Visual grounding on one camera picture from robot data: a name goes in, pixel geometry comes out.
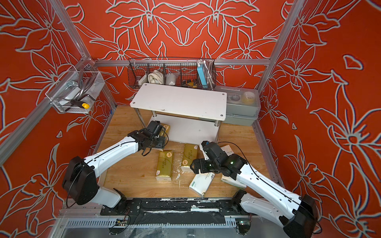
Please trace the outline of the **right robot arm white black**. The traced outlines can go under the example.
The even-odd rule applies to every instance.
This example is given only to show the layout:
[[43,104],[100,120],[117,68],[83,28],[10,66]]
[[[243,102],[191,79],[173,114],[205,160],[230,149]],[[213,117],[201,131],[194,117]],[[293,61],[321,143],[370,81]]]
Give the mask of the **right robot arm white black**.
[[314,198],[293,193],[258,172],[245,155],[228,155],[215,142],[200,144],[204,158],[195,159],[191,169],[195,174],[218,173],[245,184],[261,195],[256,198],[246,191],[232,198],[236,208],[259,215],[280,226],[290,238],[310,238],[318,223],[318,208]]

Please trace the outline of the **white tissue pack front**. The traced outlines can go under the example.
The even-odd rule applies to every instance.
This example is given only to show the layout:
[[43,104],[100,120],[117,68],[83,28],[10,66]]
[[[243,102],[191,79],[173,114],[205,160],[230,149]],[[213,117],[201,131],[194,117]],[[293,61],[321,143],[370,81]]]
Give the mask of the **white tissue pack front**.
[[204,198],[214,177],[214,173],[196,174],[189,185],[189,189],[196,193],[198,196]]

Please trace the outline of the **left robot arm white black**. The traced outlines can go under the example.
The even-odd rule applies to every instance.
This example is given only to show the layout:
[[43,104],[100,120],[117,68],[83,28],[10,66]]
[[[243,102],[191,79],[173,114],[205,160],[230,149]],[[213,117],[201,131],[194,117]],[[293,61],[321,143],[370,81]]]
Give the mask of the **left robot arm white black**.
[[146,156],[152,149],[163,149],[169,139],[166,128],[159,121],[151,121],[146,128],[130,132],[116,144],[84,159],[70,160],[62,188],[77,205],[97,203],[122,214],[127,210],[127,198],[117,189],[107,189],[97,179],[122,159],[142,152]]

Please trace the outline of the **gold tissue pack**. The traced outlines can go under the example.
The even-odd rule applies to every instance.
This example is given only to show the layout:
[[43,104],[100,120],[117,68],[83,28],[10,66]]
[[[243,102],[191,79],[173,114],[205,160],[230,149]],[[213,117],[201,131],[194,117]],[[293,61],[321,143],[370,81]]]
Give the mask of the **gold tissue pack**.
[[163,137],[168,137],[169,131],[170,131],[171,127],[169,125],[167,125],[167,124],[161,124],[161,126],[162,126],[162,129],[161,129],[159,135],[163,136]]
[[174,159],[173,150],[159,152],[155,178],[157,181],[172,180],[172,165]]
[[181,170],[185,173],[192,173],[190,168],[193,160],[197,158],[198,145],[194,144],[185,144],[183,150],[183,158],[181,161]]

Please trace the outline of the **white tissue pack back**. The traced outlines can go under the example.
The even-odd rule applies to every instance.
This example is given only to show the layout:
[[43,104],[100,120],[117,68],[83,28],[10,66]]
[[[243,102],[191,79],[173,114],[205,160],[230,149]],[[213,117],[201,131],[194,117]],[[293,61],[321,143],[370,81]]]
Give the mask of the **white tissue pack back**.
[[[200,150],[201,150],[201,152],[202,152],[202,154],[204,156],[204,159],[205,160],[209,160],[210,157],[206,154],[206,152],[204,152],[203,146],[200,145],[199,148],[200,148]],[[220,148],[221,148],[222,151],[224,151],[227,154],[227,156],[230,156],[230,155],[232,155],[234,153],[229,145],[225,145],[225,146],[222,146]]]

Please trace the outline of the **white tissue pack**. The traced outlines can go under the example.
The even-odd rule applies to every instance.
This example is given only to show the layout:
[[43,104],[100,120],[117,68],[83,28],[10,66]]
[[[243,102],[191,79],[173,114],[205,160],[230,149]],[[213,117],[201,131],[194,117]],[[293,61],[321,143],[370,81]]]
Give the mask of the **white tissue pack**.
[[239,181],[234,180],[231,177],[227,177],[227,176],[224,176],[224,175],[222,175],[221,181],[226,183],[226,184],[238,187],[238,188],[242,188],[242,189],[246,189],[247,188],[247,186],[244,183],[241,183]]
[[[204,159],[205,160],[209,160],[210,157],[206,154],[206,152],[204,152],[203,146],[200,145],[199,148],[200,148],[200,150],[201,150],[201,152],[202,152],[202,154],[204,156]],[[232,155],[234,153],[229,145],[225,145],[225,146],[222,146],[220,148],[221,148],[222,151],[224,151],[227,154],[227,156],[230,156],[230,155]]]
[[189,185],[189,189],[196,193],[198,196],[204,198],[214,177],[214,173],[196,174]]

